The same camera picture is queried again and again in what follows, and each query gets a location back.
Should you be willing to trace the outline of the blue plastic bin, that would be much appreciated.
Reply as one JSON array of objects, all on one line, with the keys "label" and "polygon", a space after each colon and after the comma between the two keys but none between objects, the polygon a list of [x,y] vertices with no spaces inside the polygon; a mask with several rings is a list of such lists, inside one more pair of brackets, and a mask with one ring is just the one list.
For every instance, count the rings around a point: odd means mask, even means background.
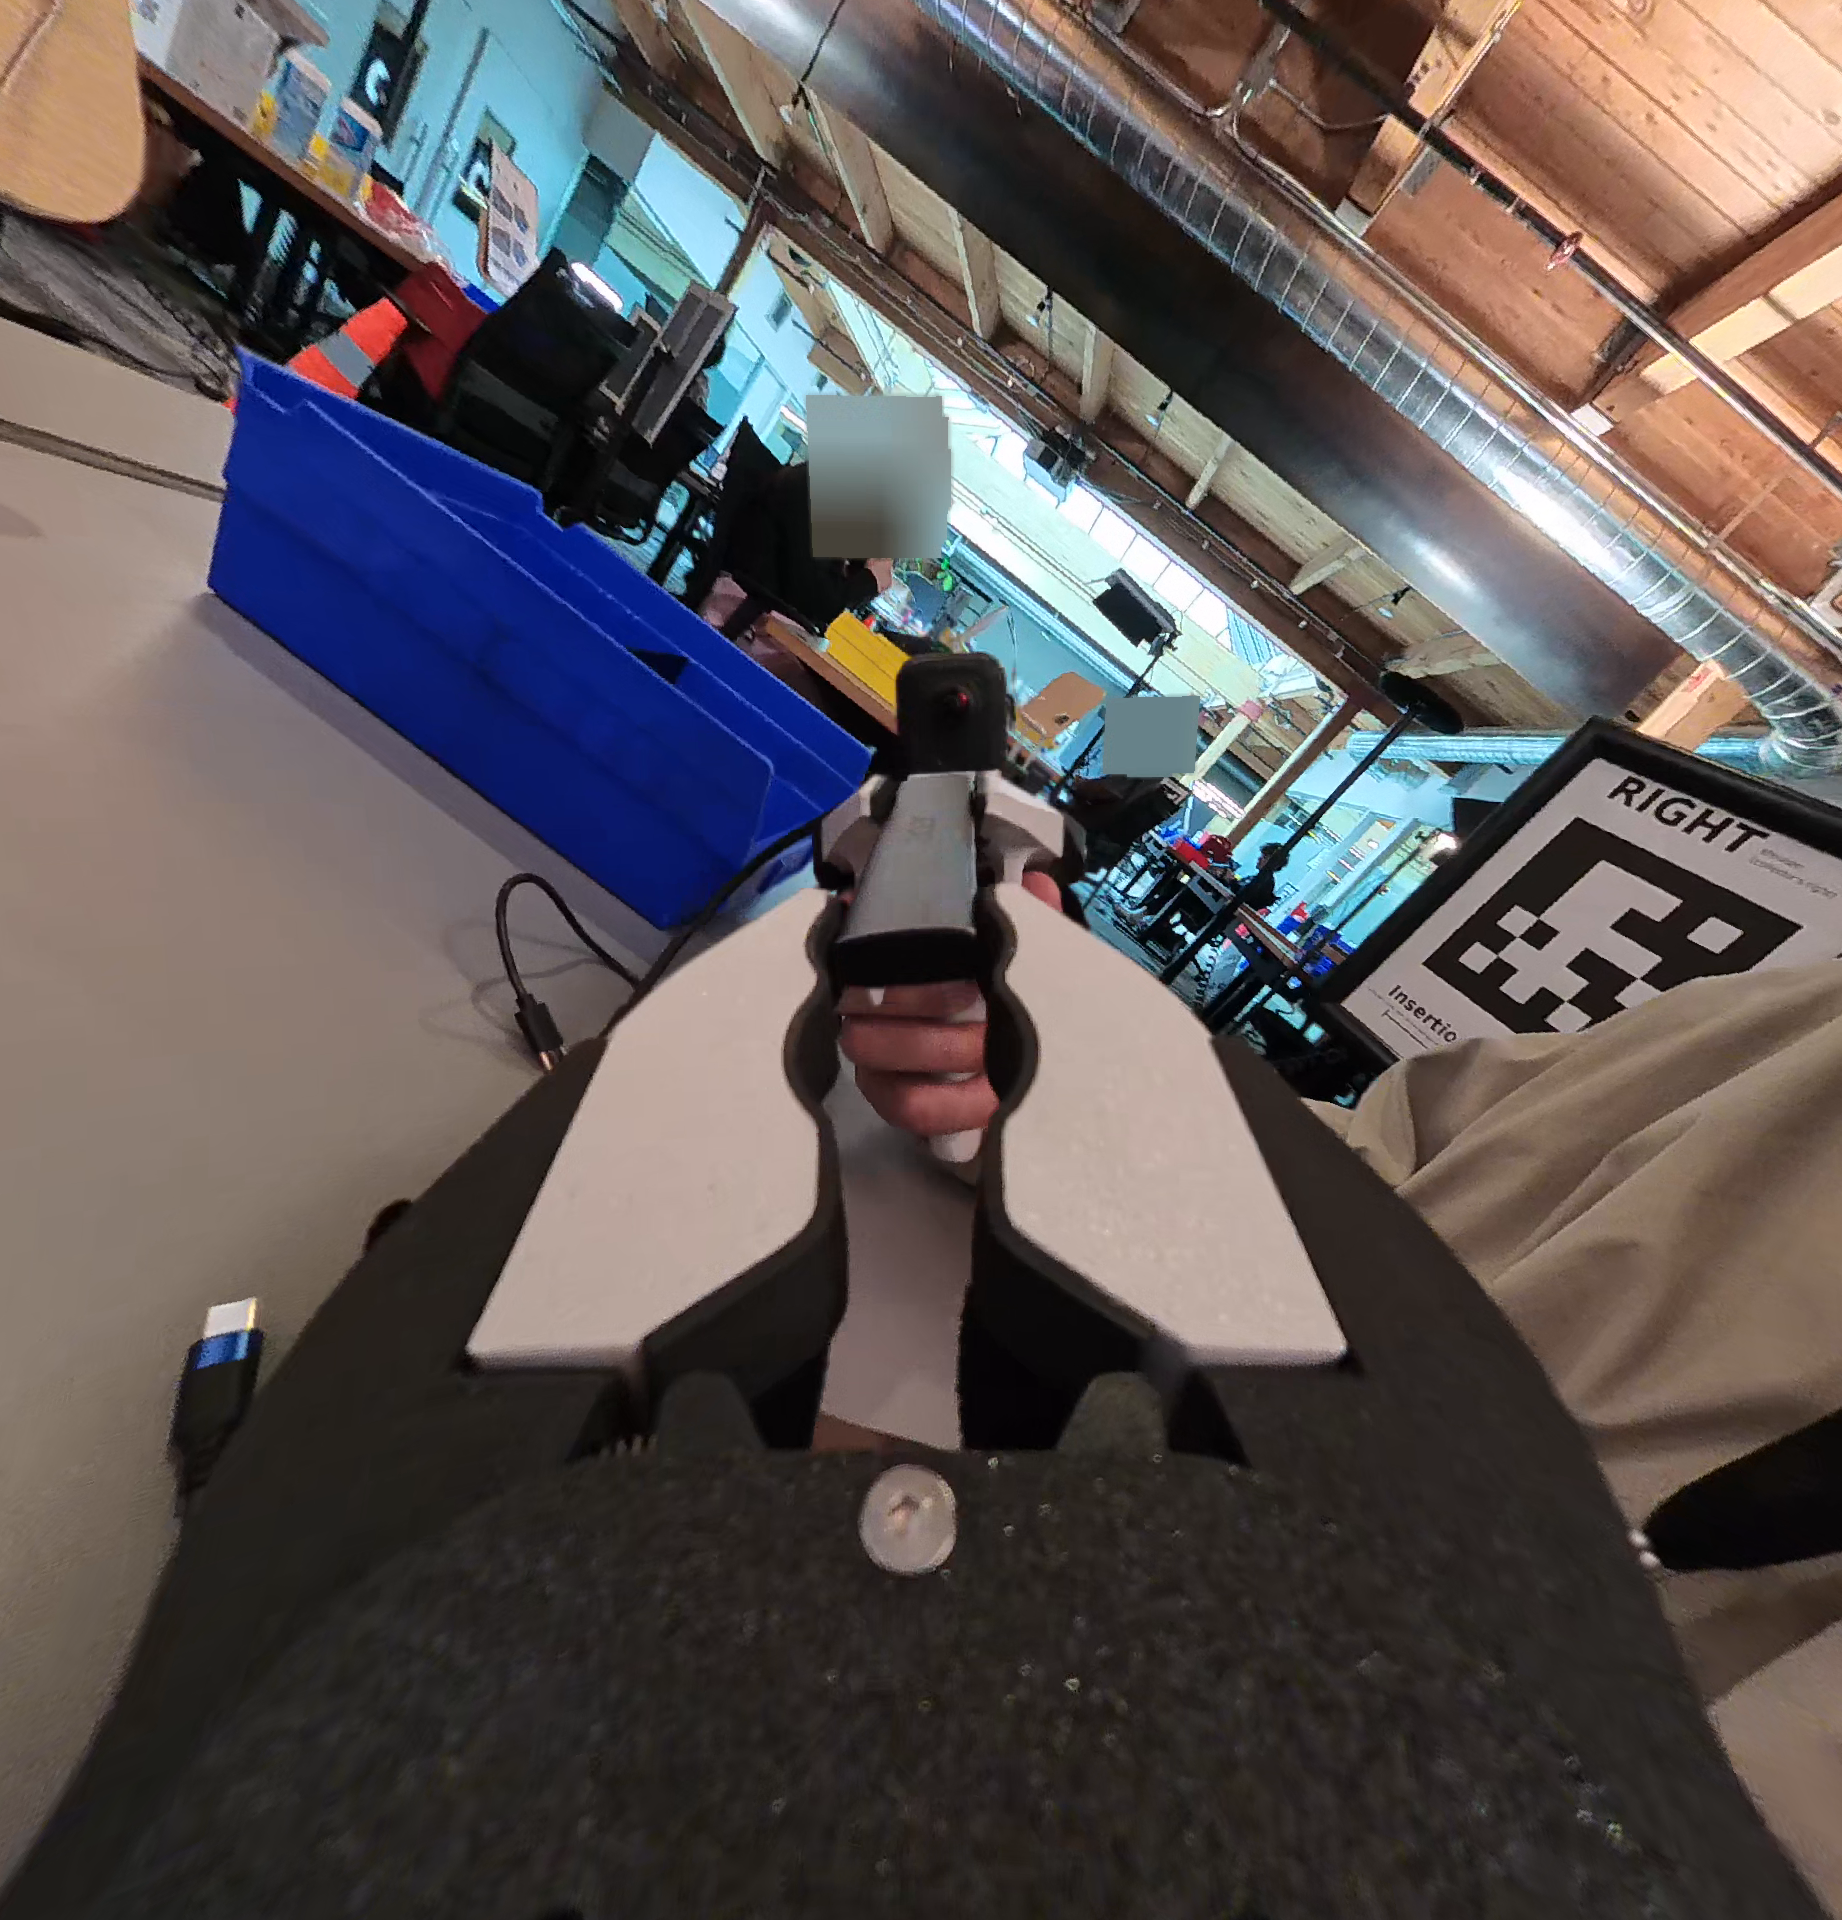
[{"label": "blue plastic bin", "polygon": [[599,533],[255,355],[209,585],[655,928],[868,780],[868,743]]}]

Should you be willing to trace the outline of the wooden book stand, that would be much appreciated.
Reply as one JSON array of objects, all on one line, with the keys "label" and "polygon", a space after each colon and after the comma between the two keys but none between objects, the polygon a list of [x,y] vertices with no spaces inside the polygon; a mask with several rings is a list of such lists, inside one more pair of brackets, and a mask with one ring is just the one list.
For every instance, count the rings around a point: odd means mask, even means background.
[{"label": "wooden book stand", "polygon": [[140,191],[146,131],[127,2],[0,2],[0,205],[96,226]]}]

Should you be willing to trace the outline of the black USB hub with cable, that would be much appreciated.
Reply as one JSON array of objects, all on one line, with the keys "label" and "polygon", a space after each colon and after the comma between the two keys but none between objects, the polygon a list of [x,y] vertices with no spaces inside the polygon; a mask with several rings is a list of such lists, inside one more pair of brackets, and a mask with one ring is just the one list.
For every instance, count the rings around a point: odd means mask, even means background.
[{"label": "black USB hub with cable", "polygon": [[975,983],[982,959],[982,774],[892,781],[892,811],[826,963],[839,989]]}]

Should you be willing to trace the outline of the black light stand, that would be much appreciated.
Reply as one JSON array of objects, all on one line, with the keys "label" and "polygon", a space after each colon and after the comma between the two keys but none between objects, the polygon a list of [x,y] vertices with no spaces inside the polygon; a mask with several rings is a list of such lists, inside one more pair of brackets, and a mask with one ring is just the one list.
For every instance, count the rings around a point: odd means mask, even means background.
[{"label": "black light stand", "polygon": [[[1276,841],[1281,847],[1278,859],[1263,856],[1259,862],[1260,872],[1274,870],[1278,877],[1282,868],[1293,859],[1295,847],[1298,847],[1317,828],[1325,814],[1350,791],[1350,787],[1364,778],[1364,774],[1378,764],[1383,755],[1401,739],[1403,734],[1415,729],[1424,729],[1435,735],[1458,735],[1465,732],[1463,714],[1440,694],[1426,687],[1424,682],[1406,678],[1399,672],[1385,672],[1378,679],[1378,687],[1399,700],[1399,716],[1388,723],[1386,732],[1378,735],[1373,748],[1350,764],[1332,790],[1328,790],[1317,804],[1312,804],[1298,822]],[[1214,915],[1166,962],[1166,966],[1157,976],[1162,983],[1171,986],[1176,982],[1183,972],[1187,972],[1208,946],[1220,946],[1229,934],[1245,920],[1247,914],[1260,914],[1259,905],[1253,905],[1247,898],[1251,882],[1242,883],[1234,895],[1222,903]]]}]

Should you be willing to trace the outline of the yellow plastic bin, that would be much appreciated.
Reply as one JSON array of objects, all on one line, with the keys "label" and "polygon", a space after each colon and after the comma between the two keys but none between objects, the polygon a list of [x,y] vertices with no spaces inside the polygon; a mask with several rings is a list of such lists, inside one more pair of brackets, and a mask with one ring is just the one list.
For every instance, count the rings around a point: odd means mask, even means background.
[{"label": "yellow plastic bin", "polygon": [[854,611],[839,613],[825,629],[825,653],[846,675],[892,708],[909,650]]}]

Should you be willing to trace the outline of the orange traffic cone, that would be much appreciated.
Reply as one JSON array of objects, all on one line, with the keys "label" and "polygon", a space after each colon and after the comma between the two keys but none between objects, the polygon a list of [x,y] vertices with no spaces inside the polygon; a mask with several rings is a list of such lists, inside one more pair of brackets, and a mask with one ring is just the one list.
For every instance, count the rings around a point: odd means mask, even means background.
[{"label": "orange traffic cone", "polygon": [[394,298],[374,300],[346,324],[297,352],[287,370],[345,400],[359,400],[408,325]]}]

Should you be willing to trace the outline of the grey desk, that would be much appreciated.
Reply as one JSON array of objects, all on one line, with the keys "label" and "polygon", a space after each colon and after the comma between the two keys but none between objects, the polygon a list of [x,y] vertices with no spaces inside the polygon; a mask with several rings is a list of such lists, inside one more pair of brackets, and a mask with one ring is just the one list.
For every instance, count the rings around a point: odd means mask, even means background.
[{"label": "grey desk", "polygon": [[0,1888],[165,1570],[206,1307],[277,1364],[537,1080],[500,883],[664,939],[210,591],[233,426],[0,318]]}]

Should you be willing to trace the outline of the silver spiral duct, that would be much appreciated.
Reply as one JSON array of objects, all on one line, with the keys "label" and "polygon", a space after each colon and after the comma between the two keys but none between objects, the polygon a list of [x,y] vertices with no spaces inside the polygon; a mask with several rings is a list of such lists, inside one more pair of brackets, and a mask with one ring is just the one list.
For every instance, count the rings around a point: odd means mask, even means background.
[{"label": "silver spiral duct", "polygon": [[922,2],[1037,107],[1383,405],[1765,720],[1766,774],[1842,772],[1842,639],[1342,226],[1062,4]]}]

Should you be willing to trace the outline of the black white tag sign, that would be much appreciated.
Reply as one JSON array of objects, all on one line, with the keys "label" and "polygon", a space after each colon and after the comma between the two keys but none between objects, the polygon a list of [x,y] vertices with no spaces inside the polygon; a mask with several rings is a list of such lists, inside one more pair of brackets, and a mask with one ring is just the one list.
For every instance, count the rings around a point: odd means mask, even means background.
[{"label": "black white tag sign", "polygon": [[1842,806],[1587,722],[1310,1003],[1381,1064],[1842,956]]}]

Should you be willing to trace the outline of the studio light on stand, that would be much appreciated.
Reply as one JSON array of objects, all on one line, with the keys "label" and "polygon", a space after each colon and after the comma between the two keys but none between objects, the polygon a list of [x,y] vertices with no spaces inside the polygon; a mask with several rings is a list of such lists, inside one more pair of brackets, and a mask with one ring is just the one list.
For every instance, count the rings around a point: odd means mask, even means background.
[{"label": "studio light on stand", "polygon": [[1176,613],[1127,567],[1108,574],[1095,593],[1095,610],[1119,636],[1145,653],[1146,664],[1129,687],[1130,697],[1145,695],[1158,666],[1178,647],[1180,625]]}]

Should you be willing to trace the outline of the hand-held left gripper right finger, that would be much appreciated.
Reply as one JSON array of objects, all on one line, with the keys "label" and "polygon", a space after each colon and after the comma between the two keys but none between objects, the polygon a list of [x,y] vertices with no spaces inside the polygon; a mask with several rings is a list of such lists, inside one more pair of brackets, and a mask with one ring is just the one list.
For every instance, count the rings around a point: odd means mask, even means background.
[{"label": "hand-held left gripper right finger", "polygon": [[1350,1356],[1218,1044],[1056,912],[987,912],[987,1072],[958,1331],[962,1437],[1058,1444],[1130,1375],[1165,1437],[1234,1451],[1214,1378]]}]

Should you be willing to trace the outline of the wooden table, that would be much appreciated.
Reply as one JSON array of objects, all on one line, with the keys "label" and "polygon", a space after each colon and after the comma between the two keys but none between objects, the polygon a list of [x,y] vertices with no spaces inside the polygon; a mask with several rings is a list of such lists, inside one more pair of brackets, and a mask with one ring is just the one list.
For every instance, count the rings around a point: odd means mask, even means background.
[{"label": "wooden table", "polygon": [[790,683],[836,723],[873,742],[895,735],[895,704],[832,660],[786,613],[764,610],[741,641],[770,674]]}]

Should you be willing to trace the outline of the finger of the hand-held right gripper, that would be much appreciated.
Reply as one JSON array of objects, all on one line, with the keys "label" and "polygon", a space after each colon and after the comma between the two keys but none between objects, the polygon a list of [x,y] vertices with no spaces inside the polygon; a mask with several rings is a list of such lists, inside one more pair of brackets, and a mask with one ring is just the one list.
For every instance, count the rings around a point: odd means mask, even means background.
[{"label": "finger of the hand-held right gripper", "polygon": [[1014,886],[1050,909],[1068,909],[1070,820],[1014,781],[980,785],[980,898]]},{"label": "finger of the hand-held right gripper", "polygon": [[892,780],[866,780],[818,822],[818,886],[854,900],[892,811]]}]

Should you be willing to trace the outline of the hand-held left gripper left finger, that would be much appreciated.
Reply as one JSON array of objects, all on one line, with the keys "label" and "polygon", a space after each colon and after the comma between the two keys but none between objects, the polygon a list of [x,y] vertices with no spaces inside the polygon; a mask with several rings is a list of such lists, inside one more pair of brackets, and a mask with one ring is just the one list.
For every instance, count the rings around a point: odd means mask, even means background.
[{"label": "hand-held left gripper left finger", "polygon": [[846,1310],[840,915],[795,892],[622,1012],[469,1336],[477,1371],[610,1375],[645,1423],[723,1378],[764,1444],[813,1442]]}]

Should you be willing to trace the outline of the person's right hand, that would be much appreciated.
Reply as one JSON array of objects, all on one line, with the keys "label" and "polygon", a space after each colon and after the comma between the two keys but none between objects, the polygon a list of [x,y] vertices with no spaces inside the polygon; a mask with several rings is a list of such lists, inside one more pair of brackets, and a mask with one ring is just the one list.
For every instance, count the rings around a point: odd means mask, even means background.
[{"label": "person's right hand", "polygon": [[890,1128],[969,1157],[999,1112],[985,1066],[987,1001],[966,979],[845,988],[840,1051]]}]

